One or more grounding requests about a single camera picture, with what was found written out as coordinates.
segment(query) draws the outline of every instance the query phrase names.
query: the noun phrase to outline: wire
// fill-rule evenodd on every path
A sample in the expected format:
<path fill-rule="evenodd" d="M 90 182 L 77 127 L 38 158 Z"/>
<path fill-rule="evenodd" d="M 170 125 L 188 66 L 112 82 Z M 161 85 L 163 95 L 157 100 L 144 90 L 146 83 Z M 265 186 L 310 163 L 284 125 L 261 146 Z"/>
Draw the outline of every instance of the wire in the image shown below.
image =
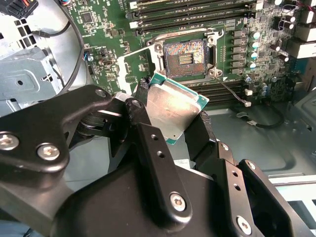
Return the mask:
<path fill-rule="evenodd" d="M 64 87 L 65 87 L 65 83 L 64 83 L 63 78 L 62 78 L 61 75 L 56 71 L 56 69 L 53 68 L 53 71 L 54 71 L 54 73 L 57 75 L 57 77 L 60 79 L 61 84 L 62 84 L 62 86 L 63 86 L 63 88 L 64 88 Z"/>
<path fill-rule="evenodd" d="M 270 128 L 275 128 L 282 125 L 284 123 L 284 115 L 282 114 L 282 112 L 280 112 L 273 105 L 267 104 L 267 106 L 269 106 L 269 108 L 271 108 L 279 118 L 279 120 L 276 123 L 271 124 L 271 125 L 257 123 L 256 121 L 252 120 L 246 112 L 241 112 L 235 107 L 232 107 L 231 110 L 236 113 L 236 116 L 238 118 L 244 120 L 245 122 L 247 122 L 247 124 L 252 125 L 252 126 L 256 126 L 256 127 L 264 128 L 264 129 L 270 129 Z"/>
<path fill-rule="evenodd" d="M 65 27 L 61 31 L 53 33 L 53 34 L 47 33 L 45 31 L 32 31 L 32 33 L 34 35 L 37 35 L 37 36 L 40 36 L 43 38 L 55 37 L 55 36 L 59 36 L 59 35 L 65 33 L 66 30 L 68 30 L 68 28 L 70 27 L 70 25 L 71 25 L 71 23 L 70 23 L 70 21 L 68 21 L 67 24 L 65 25 Z"/>
<path fill-rule="evenodd" d="M 71 73 L 69 80 L 66 82 L 65 86 L 61 89 L 61 91 L 57 94 L 57 95 L 61 95 L 64 94 L 65 92 L 68 91 L 68 89 L 72 86 L 72 84 L 74 83 L 79 69 L 80 69 L 80 65 L 81 65 L 81 61 L 82 61 L 82 57 L 83 57 L 83 52 L 84 52 L 84 42 L 83 42 L 83 38 L 80 34 L 80 31 L 77 27 L 77 25 L 74 23 L 74 21 L 72 20 L 71 16 L 69 15 L 69 13 L 67 12 L 67 10 L 59 3 L 58 0 L 54 0 L 56 2 L 56 4 L 59 6 L 59 8 L 62 10 L 62 12 L 65 14 L 65 16 L 67 17 L 70 25 L 73 27 L 76 37 L 78 39 L 79 42 L 79 47 L 80 47 L 80 52 L 74 67 L 73 72 Z"/>

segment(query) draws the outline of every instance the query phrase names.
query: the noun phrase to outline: connector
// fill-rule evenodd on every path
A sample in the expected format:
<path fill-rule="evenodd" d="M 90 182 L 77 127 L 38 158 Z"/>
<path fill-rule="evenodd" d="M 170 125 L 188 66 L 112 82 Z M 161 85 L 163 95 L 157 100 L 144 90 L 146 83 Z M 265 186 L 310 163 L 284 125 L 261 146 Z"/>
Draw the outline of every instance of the connector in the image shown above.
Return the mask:
<path fill-rule="evenodd" d="M 0 0 L 0 12 L 18 19 L 27 18 L 38 5 L 36 0 Z"/>

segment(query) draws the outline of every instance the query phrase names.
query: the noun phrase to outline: chip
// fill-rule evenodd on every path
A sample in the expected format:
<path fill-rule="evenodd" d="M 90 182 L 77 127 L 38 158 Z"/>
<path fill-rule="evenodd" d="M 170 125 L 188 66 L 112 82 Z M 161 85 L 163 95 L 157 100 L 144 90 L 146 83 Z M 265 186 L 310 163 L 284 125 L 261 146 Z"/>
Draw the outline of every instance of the chip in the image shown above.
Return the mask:
<path fill-rule="evenodd" d="M 241 55 L 240 54 L 234 54 L 233 56 L 232 56 L 232 59 L 233 60 L 239 60 L 241 58 Z"/>
<path fill-rule="evenodd" d="M 233 47 L 233 53 L 240 53 L 241 47 Z"/>
<path fill-rule="evenodd" d="M 89 22 L 92 22 L 92 21 L 93 21 L 90 12 L 86 12 L 86 13 L 82 14 L 81 17 L 82 17 L 82 21 L 83 21 L 84 23 L 89 23 Z"/>
<path fill-rule="evenodd" d="M 234 37 L 241 37 L 242 31 L 234 31 Z"/>
<path fill-rule="evenodd" d="M 238 67 L 240 67 L 240 61 L 232 62 L 232 67 L 233 67 L 233 68 L 238 68 Z"/>
<path fill-rule="evenodd" d="M 266 53 L 264 51 L 261 51 L 261 52 L 259 52 L 258 56 L 259 57 L 264 57 L 264 56 L 266 56 Z"/>
<path fill-rule="evenodd" d="M 166 75 L 179 78 L 207 72 L 207 42 L 202 39 L 163 45 Z"/>
<path fill-rule="evenodd" d="M 266 21 L 267 21 L 267 17 L 266 16 L 260 17 L 260 22 L 266 22 Z"/>
<path fill-rule="evenodd" d="M 234 39 L 233 40 L 233 45 L 239 45 L 241 44 L 241 39 Z"/>
<path fill-rule="evenodd" d="M 239 74 L 239 68 L 232 69 L 232 74 Z"/>

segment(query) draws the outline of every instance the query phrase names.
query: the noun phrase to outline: black plastic part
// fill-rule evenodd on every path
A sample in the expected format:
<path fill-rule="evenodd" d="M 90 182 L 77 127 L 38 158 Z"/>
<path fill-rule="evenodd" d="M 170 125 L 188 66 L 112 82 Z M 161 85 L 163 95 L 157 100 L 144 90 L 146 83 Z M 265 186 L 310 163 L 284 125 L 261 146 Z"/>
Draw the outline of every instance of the black plastic part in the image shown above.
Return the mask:
<path fill-rule="evenodd" d="M 194 215 L 187 226 L 173 234 L 157 226 L 151 193 L 137 157 L 116 171 L 76 192 L 56 216 L 51 237 L 217 237 L 215 232 L 214 182 L 180 167 L 181 178 L 191 200 Z"/>
<path fill-rule="evenodd" d="M 255 224 L 265 236 L 314 236 L 254 162 L 243 159 L 238 167 L 245 178 Z"/>
<path fill-rule="evenodd" d="M 22 0 L 0 0 L 0 12 L 14 16 L 18 19 L 27 18 L 39 5 L 36 0 L 26 0 L 28 6 Z"/>
<path fill-rule="evenodd" d="M 85 86 L 2 117 L 0 133 L 16 136 L 19 145 L 0 151 L 0 180 L 36 188 L 55 184 L 69 162 L 68 146 L 79 121 L 111 102 L 110 94 L 104 92 L 106 97 L 101 97 L 96 90 L 100 88 Z M 37 149 L 42 144 L 56 146 L 59 157 L 41 159 Z"/>

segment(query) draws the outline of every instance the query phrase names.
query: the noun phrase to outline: electrolytic capacitor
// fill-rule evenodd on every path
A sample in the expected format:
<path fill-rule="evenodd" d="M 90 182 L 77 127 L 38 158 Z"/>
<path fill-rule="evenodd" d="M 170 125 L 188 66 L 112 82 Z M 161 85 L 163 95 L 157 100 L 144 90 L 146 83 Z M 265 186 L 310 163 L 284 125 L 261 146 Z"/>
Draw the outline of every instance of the electrolytic capacitor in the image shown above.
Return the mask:
<path fill-rule="evenodd" d="M 289 60 L 289 58 L 283 54 L 280 54 L 278 57 L 279 57 L 279 59 L 281 59 L 284 62 L 287 62 Z"/>
<path fill-rule="evenodd" d="M 283 27 L 292 30 L 294 28 L 294 24 L 290 22 L 285 22 Z"/>
<path fill-rule="evenodd" d="M 275 45 L 275 44 L 270 45 L 270 48 L 273 49 L 274 51 L 280 50 L 280 47 L 278 45 Z"/>
<path fill-rule="evenodd" d="M 286 16 L 285 20 L 288 22 L 294 22 L 296 20 L 295 16 Z"/>

